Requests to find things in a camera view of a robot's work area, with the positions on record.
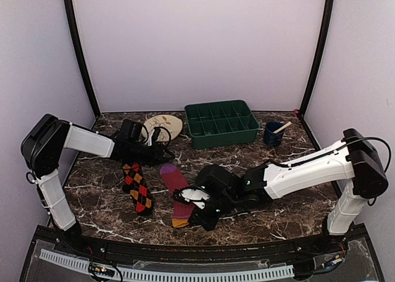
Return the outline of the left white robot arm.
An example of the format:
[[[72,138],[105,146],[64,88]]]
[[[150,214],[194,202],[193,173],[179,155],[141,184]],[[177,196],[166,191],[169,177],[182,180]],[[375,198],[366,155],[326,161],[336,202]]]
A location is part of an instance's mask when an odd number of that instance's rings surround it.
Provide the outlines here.
[[[175,157],[167,144],[157,140],[160,131],[158,126],[148,131],[143,124],[125,119],[118,131],[107,136],[46,114],[23,140],[21,153],[28,167],[27,181],[36,185],[55,227],[66,233],[62,243],[71,253],[83,254],[87,250],[87,242],[75,232],[80,230],[80,225],[59,178],[63,150],[153,167]]]

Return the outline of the green compartment tray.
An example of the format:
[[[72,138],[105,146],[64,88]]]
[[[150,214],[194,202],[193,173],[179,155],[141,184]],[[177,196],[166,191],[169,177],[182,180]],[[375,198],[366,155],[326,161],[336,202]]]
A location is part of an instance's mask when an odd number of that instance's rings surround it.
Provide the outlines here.
[[[195,149],[252,143],[260,128],[244,100],[189,104],[185,114]]]

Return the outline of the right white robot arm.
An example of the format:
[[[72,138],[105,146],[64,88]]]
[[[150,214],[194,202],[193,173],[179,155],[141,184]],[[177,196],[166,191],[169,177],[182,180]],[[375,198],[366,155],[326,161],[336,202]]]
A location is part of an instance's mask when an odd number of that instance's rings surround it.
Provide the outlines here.
[[[287,162],[267,160],[250,168],[243,177],[212,164],[204,167],[195,184],[178,195],[199,210],[197,215],[207,230],[215,228],[218,219],[237,207],[255,207],[280,199],[293,192],[330,181],[346,181],[346,187],[323,225],[324,233],[315,240],[322,254],[338,245],[368,201],[388,188],[386,167],[371,137],[363,137],[350,128],[343,139],[318,152]]]

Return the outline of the maroon purple striped sock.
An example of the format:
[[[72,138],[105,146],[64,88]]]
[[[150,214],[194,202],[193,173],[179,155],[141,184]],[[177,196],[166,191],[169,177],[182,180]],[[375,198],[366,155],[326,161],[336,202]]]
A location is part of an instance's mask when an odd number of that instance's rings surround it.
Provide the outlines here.
[[[176,166],[171,164],[165,164],[160,168],[160,176],[173,197],[173,227],[188,226],[195,206],[180,196],[180,192],[189,187],[186,178]]]

